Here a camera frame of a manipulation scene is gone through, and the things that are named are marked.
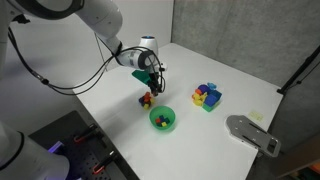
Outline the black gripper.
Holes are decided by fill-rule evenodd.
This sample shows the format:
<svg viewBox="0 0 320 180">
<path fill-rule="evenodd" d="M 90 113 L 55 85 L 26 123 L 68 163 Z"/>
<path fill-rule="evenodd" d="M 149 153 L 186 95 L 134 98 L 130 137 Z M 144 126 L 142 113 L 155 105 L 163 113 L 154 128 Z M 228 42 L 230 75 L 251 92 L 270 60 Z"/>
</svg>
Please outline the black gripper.
<svg viewBox="0 0 320 180">
<path fill-rule="evenodd" d="M 150 81 L 148 82 L 148 87 L 153 95 L 158 95 L 163 93 L 165 89 L 165 79 L 163 77 L 163 72 L 166 70 L 163 63 L 157 65 L 151 65 L 147 68 Z"/>
</svg>

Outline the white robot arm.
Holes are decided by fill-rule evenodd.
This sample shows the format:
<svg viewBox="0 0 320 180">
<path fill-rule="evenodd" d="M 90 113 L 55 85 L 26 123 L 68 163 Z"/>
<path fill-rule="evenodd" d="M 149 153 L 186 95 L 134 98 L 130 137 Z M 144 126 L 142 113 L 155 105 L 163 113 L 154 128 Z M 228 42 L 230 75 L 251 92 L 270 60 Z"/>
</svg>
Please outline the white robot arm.
<svg viewBox="0 0 320 180">
<path fill-rule="evenodd" d="M 137 46 L 126 47 L 117 38 L 123 17 L 113 0 L 0 0 L 0 66 L 5 64 L 7 47 L 17 47 L 10 24 L 26 24 L 31 16 L 60 20 L 77 15 L 111 53 L 111 58 L 134 69 L 133 76 L 146 84 L 153 95 L 165 91 L 164 65 L 158 58 L 153 36 L 143 36 Z"/>
</svg>

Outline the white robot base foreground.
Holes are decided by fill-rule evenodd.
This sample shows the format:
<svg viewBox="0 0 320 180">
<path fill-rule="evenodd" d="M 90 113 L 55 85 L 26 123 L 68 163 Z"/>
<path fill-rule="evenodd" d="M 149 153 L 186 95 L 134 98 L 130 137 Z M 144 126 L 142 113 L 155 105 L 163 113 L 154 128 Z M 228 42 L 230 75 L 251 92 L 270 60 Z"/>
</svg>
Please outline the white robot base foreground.
<svg viewBox="0 0 320 180">
<path fill-rule="evenodd" d="M 66 180 L 70 163 L 0 123 L 0 180 Z"/>
</svg>

